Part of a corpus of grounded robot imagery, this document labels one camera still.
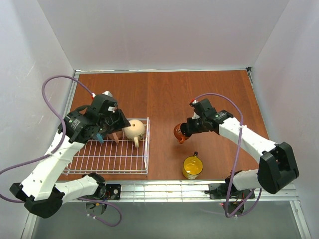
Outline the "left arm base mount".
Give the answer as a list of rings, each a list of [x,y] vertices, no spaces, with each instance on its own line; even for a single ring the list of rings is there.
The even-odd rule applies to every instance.
[[[121,198],[121,184],[106,184],[102,188],[102,197],[104,201],[107,200],[119,200]]]

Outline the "blue floral mug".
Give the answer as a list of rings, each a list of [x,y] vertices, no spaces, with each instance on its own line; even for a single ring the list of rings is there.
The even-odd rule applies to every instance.
[[[101,144],[103,144],[104,140],[103,140],[103,137],[101,136],[101,134],[96,134],[96,139],[97,141],[99,141]]]

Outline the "white and pink mug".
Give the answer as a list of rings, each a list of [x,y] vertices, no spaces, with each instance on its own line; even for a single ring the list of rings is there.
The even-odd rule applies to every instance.
[[[120,131],[108,134],[107,137],[113,140],[116,144],[119,144],[120,140],[124,137],[124,131],[120,130]]]

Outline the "yellow enamel mug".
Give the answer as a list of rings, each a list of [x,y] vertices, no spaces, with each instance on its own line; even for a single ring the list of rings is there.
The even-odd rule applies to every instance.
[[[203,171],[203,162],[198,157],[198,152],[195,151],[193,156],[186,158],[182,165],[182,173],[186,179],[194,180]]]

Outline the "beige ceramic mug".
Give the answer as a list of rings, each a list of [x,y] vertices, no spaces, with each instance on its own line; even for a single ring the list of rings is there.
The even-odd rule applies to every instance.
[[[124,128],[124,135],[134,143],[135,148],[139,148],[139,141],[145,134],[145,126],[138,119],[129,120],[130,126]]]

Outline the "brown mug black interior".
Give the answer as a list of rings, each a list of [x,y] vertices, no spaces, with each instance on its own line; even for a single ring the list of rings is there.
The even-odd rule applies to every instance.
[[[173,134],[180,144],[183,144],[191,137],[191,134],[187,131],[186,123],[177,124],[174,127]]]

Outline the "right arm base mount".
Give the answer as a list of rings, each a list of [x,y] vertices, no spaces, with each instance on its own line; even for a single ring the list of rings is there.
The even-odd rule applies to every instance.
[[[226,199],[228,185],[226,183],[211,183],[208,185],[208,190],[204,193],[209,195],[210,199]],[[246,189],[237,191],[232,187],[230,192],[230,199],[243,199],[250,194],[251,190]]]

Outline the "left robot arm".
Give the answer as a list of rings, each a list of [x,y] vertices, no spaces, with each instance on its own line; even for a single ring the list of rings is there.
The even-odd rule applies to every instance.
[[[90,105],[69,112],[58,127],[48,157],[41,160],[30,175],[20,183],[13,183],[11,193],[24,202],[24,207],[41,218],[49,218],[72,200],[106,198],[106,181],[97,173],[81,179],[58,183],[57,180],[75,154],[96,135],[108,135],[129,127],[118,102],[108,91],[94,96]]]

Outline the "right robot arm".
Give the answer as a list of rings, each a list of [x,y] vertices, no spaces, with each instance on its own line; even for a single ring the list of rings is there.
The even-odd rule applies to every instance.
[[[208,99],[194,100],[190,103],[194,115],[180,126],[182,139],[187,140],[193,134],[215,132],[234,142],[252,156],[258,163],[258,169],[240,171],[233,179],[227,179],[237,191],[261,188],[270,194],[276,194],[300,175],[292,147],[286,143],[268,140],[240,121],[226,110],[217,111]]]

